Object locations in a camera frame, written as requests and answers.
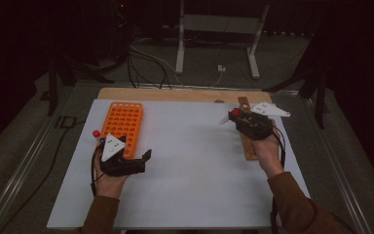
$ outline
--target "dark background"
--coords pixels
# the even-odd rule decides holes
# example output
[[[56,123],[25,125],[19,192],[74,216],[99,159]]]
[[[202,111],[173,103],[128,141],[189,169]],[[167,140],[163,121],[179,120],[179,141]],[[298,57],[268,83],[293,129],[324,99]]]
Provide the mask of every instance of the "dark background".
[[[114,36],[109,2],[97,2],[0,1],[0,133],[35,94],[33,82],[48,71],[51,48],[89,63],[108,56]],[[178,1],[122,2],[130,26],[146,36],[163,38],[163,25],[178,24]],[[186,12],[252,17],[259,5],[191,0]],[[274,1],[264,29],[270,36],[315,35],[296,72],[318,61],[330,64],[327,87],[374,167],[374,1]],[[115,54],[122,52],[119,44],[117,40]]]

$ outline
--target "wooden block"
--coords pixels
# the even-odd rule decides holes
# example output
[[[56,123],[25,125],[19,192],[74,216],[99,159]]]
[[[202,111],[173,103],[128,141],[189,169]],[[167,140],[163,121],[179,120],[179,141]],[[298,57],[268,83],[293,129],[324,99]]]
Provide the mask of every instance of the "wooden block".
[[[268,93],[254,91],[103,88],[98,95],[98,99],[198,102],[214,102],[217,99],[221,99],[225,103],[237,103],[238,97],[248,97],[253,102],[266,101],[272,103]]]
[[[240,110],[250,111],[250,104],[248,103],[247,97],[239,97]],[[259,160],[257,155],[254,153],[253,146],[251,145],[251,139],[241,134],[242,145],[244,149],[244,156],[247,161]]]

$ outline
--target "white object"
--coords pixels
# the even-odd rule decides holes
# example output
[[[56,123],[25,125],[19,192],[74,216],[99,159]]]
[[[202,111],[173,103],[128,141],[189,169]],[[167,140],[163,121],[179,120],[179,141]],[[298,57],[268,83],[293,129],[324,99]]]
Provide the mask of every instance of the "white object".
[[[218,69],[218,71],[220,71],[220,72],[225,72],[225,71],[226,71],[226,67],[225,67],[224,65],[218,65],[218,66],[217,66],[217,69]]]
[[[261,115],[272,115],[272,116],[280,116],[280,117],[290,117],[290,113],[286,112],[282,109],[275,107],[274,105],[268,102],[260,102],[253,107],[251,107],[250,111],[261,114]]]
[[[92,131],[102,125],[112,100],[95,100],[47,226],[82,226],[94,199],[89,167]],[[230,229],[270,226],[273,194],[257,161],[246,161],[240,133],[214,119],[233,103],[142,102],[144,115],[135,155],[152,149],[145,173],[131,175],[120,197],[117,229]],[[309,197],[280,117],[286,170]]]
[[[229,115],[226,115],[223,119],[220,120],[220,122],[218,123],[219,125],[224,125],[225,123],[227,123],[229,121]]]
[[[107,138],[105,139],[104,151],[102,152],[102,162],[110,159],[116,153],[120,152],[120,150],[122,150],[124,147],[126,147],[124,142],[120,141],[111,134],[108,134]]]

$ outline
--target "metal stand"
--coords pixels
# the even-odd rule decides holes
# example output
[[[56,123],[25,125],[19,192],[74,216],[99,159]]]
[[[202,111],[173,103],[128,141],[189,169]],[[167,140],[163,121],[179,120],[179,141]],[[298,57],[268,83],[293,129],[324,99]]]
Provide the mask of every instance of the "metal stand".
[[[184,64],[184,30],[218,31],[254,34],[253,44],[246,49],[251,76],[260,78],[254,53],[262,34],[264,22],[269,11],[268,4],[263,9],[260,18],[230,18],[219,16],[190,15],[184,13],[184,0],[180,0],[180,25],[178,32],[178,52],[175,63],[175,72],[183,73]]]

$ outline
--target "table leg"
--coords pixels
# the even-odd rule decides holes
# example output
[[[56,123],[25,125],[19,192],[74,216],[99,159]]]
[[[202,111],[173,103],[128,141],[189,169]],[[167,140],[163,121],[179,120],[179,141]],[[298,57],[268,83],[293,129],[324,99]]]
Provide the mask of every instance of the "table leg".
[[[260,17],[260,20],[257,23],[257,30],[256,30],[256,33],[254,34],[253,44],[251,45],[251,47],[247,47],[248,64],[250,65],[251,77],[253,79],[260,78],[260,73],[259,73],[259,69],[257,68],[256,57],[254,53],[256,51],[257,44],[259,43],[260,36],[263,31],[263,25],[264,25],[267,13],[269,12],[269,7],[270,5],[266,5],[264,7],[262,16]]]
[[[178,29],[178,52],[177,61],[175,63],[175,73],[181,75],[183,73],[184,64],[184,0],[180,0],[180,27]]]

